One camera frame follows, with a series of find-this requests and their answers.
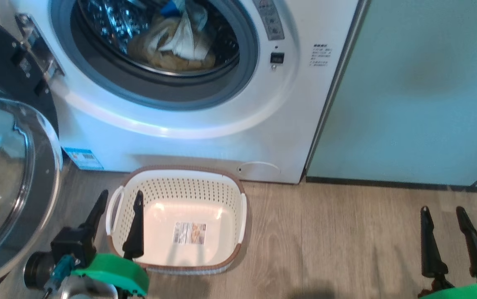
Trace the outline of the round black glass washer door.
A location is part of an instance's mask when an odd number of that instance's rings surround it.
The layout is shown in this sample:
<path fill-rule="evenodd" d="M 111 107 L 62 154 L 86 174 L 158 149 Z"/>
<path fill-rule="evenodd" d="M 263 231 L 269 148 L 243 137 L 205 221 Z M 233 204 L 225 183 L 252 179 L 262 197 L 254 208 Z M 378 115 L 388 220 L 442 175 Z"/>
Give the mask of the round black glass washer door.
<path fill-rule="evenodd" d="M 0 284 L 49 221 L 63 165 L 50 82 L 21 39 L 0 21 Z"/>

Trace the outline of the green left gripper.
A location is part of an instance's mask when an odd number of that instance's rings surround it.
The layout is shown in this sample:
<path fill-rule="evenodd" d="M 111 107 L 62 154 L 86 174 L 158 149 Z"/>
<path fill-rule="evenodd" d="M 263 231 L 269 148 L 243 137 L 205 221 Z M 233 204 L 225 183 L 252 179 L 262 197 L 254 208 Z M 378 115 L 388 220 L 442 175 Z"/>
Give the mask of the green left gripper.
<path fill-rule="evenodd" d="M 136 194 L 134 218 L 123 244 L 124 259 L 114 254 L 97 254 L 94 240 L 108 202 L 103 190 L 84 223 L 63 227 L 51 242 L 56 263 L 44 286 L 44 298 L 130 298 L 145 297 L 149 276 L 131 261 L 144 254 L 144 195 Z"/>

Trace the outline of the printed text notice on washer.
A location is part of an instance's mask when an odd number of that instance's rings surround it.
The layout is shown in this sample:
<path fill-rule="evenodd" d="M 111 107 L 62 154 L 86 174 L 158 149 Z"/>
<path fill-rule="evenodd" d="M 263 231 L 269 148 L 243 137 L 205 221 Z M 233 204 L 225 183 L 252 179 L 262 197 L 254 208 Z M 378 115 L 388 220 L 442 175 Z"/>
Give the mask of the printed text notice on washer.
<path fill-rule="evenodd" d="M 309 66 L 324 67 L 329 64 L 333 48 L 328 44 L 314 44 L 311 48 Z"/>

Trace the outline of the paper label inside basket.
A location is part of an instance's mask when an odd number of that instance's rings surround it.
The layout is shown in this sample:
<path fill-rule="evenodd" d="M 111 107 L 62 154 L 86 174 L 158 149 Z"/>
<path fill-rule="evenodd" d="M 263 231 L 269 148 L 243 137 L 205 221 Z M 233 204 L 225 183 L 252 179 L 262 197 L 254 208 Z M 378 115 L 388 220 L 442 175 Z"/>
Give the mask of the paper label inside basket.
<path fill-rule="evenodd" d="M 177 222 L 174 224 L 172 242 L 180 245 L 204 245 L 206 231 L 206 223 Z"/>

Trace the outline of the blue energy label sticker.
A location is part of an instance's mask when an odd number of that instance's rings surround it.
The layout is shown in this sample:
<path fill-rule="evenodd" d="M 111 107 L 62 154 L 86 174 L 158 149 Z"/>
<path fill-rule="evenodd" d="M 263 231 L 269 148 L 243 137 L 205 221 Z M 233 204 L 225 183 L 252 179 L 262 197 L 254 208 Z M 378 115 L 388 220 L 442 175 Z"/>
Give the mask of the blue energy label sticker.
<path fill-rule="evenodd" d="M 85 148 L 63 147 L 67 156 L 81 170 L 103 171 L 104 168 L 92 151 Z"/>

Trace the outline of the yellow clothes with blue trim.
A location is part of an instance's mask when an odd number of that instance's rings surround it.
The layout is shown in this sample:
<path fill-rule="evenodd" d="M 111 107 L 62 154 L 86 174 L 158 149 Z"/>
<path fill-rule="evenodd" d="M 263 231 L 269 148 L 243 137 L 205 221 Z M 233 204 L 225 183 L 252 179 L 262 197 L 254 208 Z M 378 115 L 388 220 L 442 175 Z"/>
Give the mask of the yellow clothes with blue trim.
<path fill-rule="evenodd" d="M 127 44 L 127 55 L 164 71 L 205 71 L 215 67 L 208 11 L 194 0 L 169 0 L 148 29 Z"/>

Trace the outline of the cream perforated laundry basket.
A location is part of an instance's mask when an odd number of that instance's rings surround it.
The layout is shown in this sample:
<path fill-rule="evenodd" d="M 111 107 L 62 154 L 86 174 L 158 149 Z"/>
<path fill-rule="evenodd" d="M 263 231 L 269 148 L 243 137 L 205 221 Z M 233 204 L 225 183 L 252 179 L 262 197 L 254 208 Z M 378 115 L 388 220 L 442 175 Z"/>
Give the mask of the cream perforated laundry basket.
<path fill-rule="evenodd" d="M 121 256 L 137 192 L 144 195 L 144 254 L 135 262 L 147 271 L 206 276 L 230 269 L 243 247 L 249 209 L 238 178 L 210 168 L 165 165 L 132 172 L 110 196 L 105 231 L 111 253 Z M 172 242 L 174 224 L 206 223 L 204 245 Z"/>

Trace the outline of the white washing machine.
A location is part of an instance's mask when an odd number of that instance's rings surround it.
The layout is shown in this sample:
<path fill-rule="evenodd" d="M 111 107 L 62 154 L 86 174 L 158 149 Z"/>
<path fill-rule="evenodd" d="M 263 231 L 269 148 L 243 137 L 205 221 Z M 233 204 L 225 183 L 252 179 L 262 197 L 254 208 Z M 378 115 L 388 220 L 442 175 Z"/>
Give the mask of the white washing machine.
<path fill-rule="evenodd" d="M 16 13 L 35 19 L 64 70 L 50 83 L 61 147 L 89 149 L 108 172 L 192 165 L 242 179 L 237 166 L 260 161 L 281 170 L 275 182 L 299 182 L 359 0 L 273 0 L 284 40 L 268 40 L 253 0 L 240 1 L 259 41 L 249 83 L 214 107 L 161 110 L 123 100 L 85 76 L 54 33 L 50 0 L 11 0 Z M 327 66 L 308 65 L 314 44 L 333 48 Z M 272 52 L 285 53 L 275 71 Z"/>

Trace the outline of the steel washer drum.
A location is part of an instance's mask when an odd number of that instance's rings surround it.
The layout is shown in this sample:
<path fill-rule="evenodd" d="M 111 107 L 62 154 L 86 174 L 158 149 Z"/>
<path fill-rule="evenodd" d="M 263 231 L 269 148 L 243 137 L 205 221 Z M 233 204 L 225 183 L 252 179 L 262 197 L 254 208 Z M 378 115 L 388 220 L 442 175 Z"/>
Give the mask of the steel washer drum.
<path fill-rule="evenodd" d="M 148 29 L 154 13 L 160 11 L 169 0 L 77 0 L 78 11 L 97 40 L 121 59 L 147 70 L 166 76 L 206 76 L 226 71 L 240 60 L 240 47 L 229 21 L 210 2 L 194 0 L 208 11 L 207 32 L 214 41 L 211 50 L 215 54 L 215 67 L 205 71 L 164 71 L 138 63 L 127 55 L 127 44 Z"/>

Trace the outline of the metal washer door hinge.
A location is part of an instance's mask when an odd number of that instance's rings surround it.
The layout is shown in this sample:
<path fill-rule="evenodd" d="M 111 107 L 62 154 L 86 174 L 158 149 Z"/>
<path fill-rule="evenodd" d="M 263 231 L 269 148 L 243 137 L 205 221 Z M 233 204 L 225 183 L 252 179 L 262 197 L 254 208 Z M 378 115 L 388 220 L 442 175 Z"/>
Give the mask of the metal washer door hinge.
<path fill-rule="evenodd" d="M 15 20 L 22 34 L 21 45 L 31 54 L 47 83 L 55 76 L 65 76 L 63 68 L 35 19 L 26 13 L 16 13 Z"/>

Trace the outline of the pale green cabinet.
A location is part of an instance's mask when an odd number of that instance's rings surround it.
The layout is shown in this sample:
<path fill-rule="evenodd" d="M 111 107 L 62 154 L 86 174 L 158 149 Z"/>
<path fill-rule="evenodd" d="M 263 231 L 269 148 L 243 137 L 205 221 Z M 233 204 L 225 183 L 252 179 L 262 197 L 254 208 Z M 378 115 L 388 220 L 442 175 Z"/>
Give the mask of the pale green cabinet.
<path fill-rule="evenodd" d="M 307 182 L 477 192 L 477 0 L 359 0 Z"/>

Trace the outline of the round white filter cover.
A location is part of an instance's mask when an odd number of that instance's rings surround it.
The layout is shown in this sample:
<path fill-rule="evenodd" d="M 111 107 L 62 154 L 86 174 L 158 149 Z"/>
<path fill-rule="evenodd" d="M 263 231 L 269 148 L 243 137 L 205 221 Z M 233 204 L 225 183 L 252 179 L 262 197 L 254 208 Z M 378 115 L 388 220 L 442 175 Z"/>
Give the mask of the round white filter cover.
<path fill-rule="evenodd" d="M 237 166 L 236 172 L 248 181 L 277 181 L 281 170 L 271 163 L 251 161 Z"/>

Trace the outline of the grey rubber door gasket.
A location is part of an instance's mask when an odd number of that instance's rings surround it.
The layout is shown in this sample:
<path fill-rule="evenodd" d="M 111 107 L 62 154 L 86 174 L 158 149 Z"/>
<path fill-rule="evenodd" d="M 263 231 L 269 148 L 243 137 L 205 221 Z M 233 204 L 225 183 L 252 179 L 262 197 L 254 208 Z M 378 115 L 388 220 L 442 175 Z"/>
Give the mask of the grey rubber door gasket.
<path fill-rule="evenodd" d="M 249 83 L 259 58 L 259 39 L 240 0 L 210 0 L 229 21 L 240 47 L 238 64 L 206 76 L 179 77 L 134 66 L 100 43 L 78 11 L 77 0 L 50 0 L 51 25 L 71 62 L 115 96 L 161 110 L 200 110 L 230 100 Z"/>

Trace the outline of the grey label strip on washer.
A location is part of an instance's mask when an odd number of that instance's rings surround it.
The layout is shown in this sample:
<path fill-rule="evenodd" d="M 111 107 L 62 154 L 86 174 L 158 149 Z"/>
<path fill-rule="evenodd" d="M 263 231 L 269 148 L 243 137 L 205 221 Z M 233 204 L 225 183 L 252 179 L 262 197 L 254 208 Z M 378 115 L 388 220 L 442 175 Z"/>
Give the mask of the grey label strip on washer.
<path fill-rule="evenodd" d="M 284 29 L 273 0 L 253 0 L 262 19 L 268 40 L 284 40 Z"/>

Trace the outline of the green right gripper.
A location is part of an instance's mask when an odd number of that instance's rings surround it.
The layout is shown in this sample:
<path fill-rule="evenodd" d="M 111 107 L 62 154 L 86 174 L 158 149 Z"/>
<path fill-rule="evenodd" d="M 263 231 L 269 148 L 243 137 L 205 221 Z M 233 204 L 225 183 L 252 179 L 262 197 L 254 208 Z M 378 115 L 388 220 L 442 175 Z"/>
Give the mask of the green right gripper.
<path fill-rule="evenodd" d="M 460 231 L 463 233 L 470 258 L 470 275 L 477 279 L 477 230 L 462 206 L 457 206 L 456 215 Z M 443 279 L 448 267 L 442 261 L 434 236 L 434 223 L 430 210 L 423 206 L 421 219 L 421 265 L 422 276 Z M 463 287 L 453 287 L 450 283 L 433 282 L 431 289 L 423 289 L 418 299 L 477 299 L 477 283 Z"/>

